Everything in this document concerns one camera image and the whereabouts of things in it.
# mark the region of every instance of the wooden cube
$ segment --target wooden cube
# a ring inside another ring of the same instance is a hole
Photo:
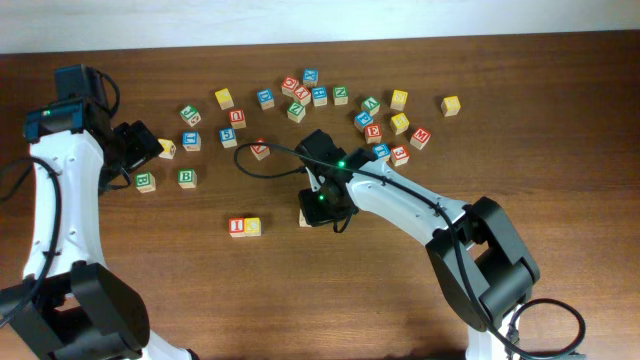
[[[422,148],[427,145],[427,142],[431,138],[431,133],[423,128],[419,128],[416,132],[411,136],[411,140],[409,143],[418,148],[418,150],[422,150]]]
[[[380,102],[374,99],[373,96],[370,96],[362,102],[360,110],[366,111],[369,115],[373,116],[380,110]]]
[[[167,139],[158,139],[160,145],[162,145],[162,152],[160,153],[161,158],[163,159],[173,159],[173,156],[176,154],[176,145],[171,140]]]
[[[260,224],[260,218],[244,219],[244,236],[260,235],[262,235],[262,224]]]
[[[300,224],[300,227],[311,227],[311,225],[307,223],[307,219],[304,218],[302,209],[300,209],[300,216],[298,217],[298,223]]]
[[[187,105],[187,107],[180,111],[180,117],[191,127],[202,120],[202,117],[198,113],[198,110],[196,110],[196,108],[191,105]]]
[[[460,100],[458,100],[457,96],[446,97],[442,100],[440,107],[444,116],[456,115],[460,111]]]
[[[333,104],[346,105],[349,103],[349,89],[346,86],[336,86],[333,88]]]
[[[258,101],[260,102],[260,107],[262,108],[262,110],[267,110],[275,106],[271,89],[258,91]]]
[[[220,142],[222,142],[223,147],[229,148],[238,145],[238,142],[236,140],[236,132],[233,131],[233,128],[222,129],[219,133]]]
[[[378,124],[369,124],[364,127],[364,139],[367,144],[377,144],[382,140],[382,127]]]
[[[300,121],[302,121],[302,118],[307,114],[307,111],[305,110],[303,105],[300,105],[298,103],[292,103],[291,106],[289,106],[289,110],[287,110],[287,116],[289,117],[289,119],[300,123]]]
[[[307,87],[318,86],[318,70],[304,69],[302,84]]]
[[[150,172],[136,175],[136,189],[141,193],[156,191],[156,178]]]
[[[193,169],[182,169],[178,171],[178,185],[183,189],[193,189],[198,184],[198,175]]]
[[[244,218],[229,219],[229,235],[231,237],[245,237]]]
[[[378,159],[384,159],[384,161],[389,161],[391,157],[391,150],[389,150],[387,144],[384,143],[374,146],[372,151]]]
[[[247,121],[242,109],[229,111],[229,122],[231,122],[231,127],[234,129],[244,129],[247,127]]]
[[[187,151],[200,151],[202,140],[200,134],[195,131],[187,131],[182,134],[182,146]]]
[[[216,99],[218,99],[218,103],[220,104],[220,108],[222,110],[227,110],[228,108],[233,107],[233,99],[231,99],[231,93],[229,89],[222,89],[216,91]]]
[[[409,150],[404,145],[396,146],[391,149],[391,162],[394,166],[406,164],[409,161]]]
[[[360,132],[364,132],[364,127],[371,124],[373,122],[373,118],[371,115],[367,114],[366,111],[361,112],[356,115],[356,118],[353,120],[353,125],[356,126]]]
[[[309,92],[309,89],[304,86],[298,87],[293,92],[293,101],[302,106],[307,106],[307,104],[311,102],[311,93]]]
[[[313,97],[313,106],[327,105],[327,88],[324,86],[311,89],[311,96]]]
[[[293,91],[298,88],[298,85],[300,85],[298,79],[287,76],[282,82],[282,93],[286,96],[293,96]]]
[[[402,111],[404,105],[407,103],[409,93],[406,91],[393,90],[393,96],[391,97],[391,108],[393,110]]]
[[[256,140],[256,142],[264,142],[264,139],[260,138],[260,139]],[[269,147],[268,146],[252,145],[250,147],[251,147],[251,152],[253,153],[253,155],[255,155],[256,159],[258,159],[258,160],[262,160],[262,159],[266,158],[271,153],[269,151]]]
[[[394,134],[402,134],[409,128],[409,119],[407,119],[407,116],[404,113],[400,113],[391,117],[389,125],[391,126],[391,130],[393,130]]]

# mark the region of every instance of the white background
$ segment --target white background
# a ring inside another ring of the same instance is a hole
[[[0,53],[640,27],[640,0],[0,0]]]

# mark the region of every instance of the wood grain surface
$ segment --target wood grain surface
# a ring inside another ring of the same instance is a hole
[[[308,45],[78,52],[0,56],[0,164],[26,155],[28,111],[55,99],[54,69],[85,63],[122,90],[120,122],[143,120],[178,144],[173,160],[155,159],[157,191],[135,188],[100,198],[107,264],[138,291],[152,328],[202,359],[381,359],[466,347],[466,326],[445,302],[424,248],[369,213],[342,235],[299,228],[303,175],[264,181],[245,176],[223,149],[228,126],[213,92],[229,88],[247,117],[239,142],[264,137],[295,146],[323,129],[347,152],[365,146],[353,126],[358,102],[382,100],[375,116],[393,136],[390,94],[409,92],[412,127],[433,136],[398,171],[448,197],[486,195],[507,211],[540,266],[534,297],[574,305],[585,316],[581,347],[593,359],[640,353],[640,33],[610,32],[352,42]],[[286,117],[287,75],[320,71],[320,84],[346,85],[350,102],[307,106],[300,124]],[[271,88],[262,111],[256,91]],[[439,102],[458,95],[460,113],[444,118]],[[194,130],[201,152],[187,153],[178,116],[186,104],[203,116]],[[255,171],[299,166],[272,154]],[[182,190],[180,168],[199,184]],[[3,182],[8,189],[11,179]],[[33,230],[33,186],[0,208],[0,288],[18,283]],[[259,216],[264,235],[234,239],[227,220]],[[569,343],[575,321],[533,309],[521,322],[522,346]],[[32,359],[10,328],[0,358]]]

